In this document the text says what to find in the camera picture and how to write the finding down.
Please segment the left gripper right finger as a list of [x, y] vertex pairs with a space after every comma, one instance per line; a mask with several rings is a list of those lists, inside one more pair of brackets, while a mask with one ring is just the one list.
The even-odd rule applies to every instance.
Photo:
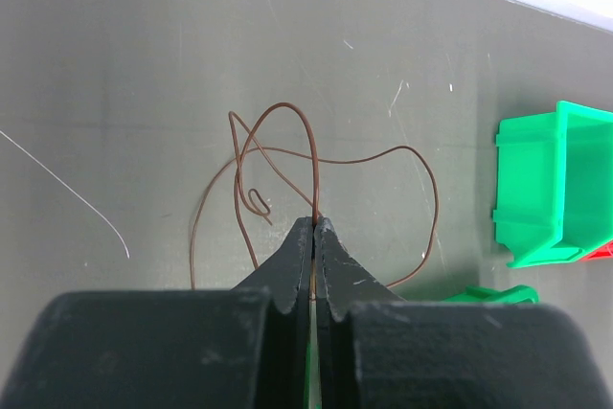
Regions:
[[604, 408], [576, 323], [542, 304], [412, 303], [385, 287], [321, 218], [313, 233], [326, 408]]

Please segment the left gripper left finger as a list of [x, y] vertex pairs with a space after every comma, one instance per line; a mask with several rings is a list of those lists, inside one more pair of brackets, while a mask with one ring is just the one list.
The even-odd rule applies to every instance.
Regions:
[[5, 408], [304, 408], [313, 227], [229, 290], [75, 291], [39, 314]]

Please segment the large green plastic tray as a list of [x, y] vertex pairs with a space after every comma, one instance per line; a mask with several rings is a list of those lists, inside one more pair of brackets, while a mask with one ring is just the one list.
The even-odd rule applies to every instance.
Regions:
[[468, 286], [462, 293], [447, 298], [445, 301], [452, 303], [536, 304], [539, 302], [539, 295], [535, 289], [527, 285], [517, 285], [505, 290]]

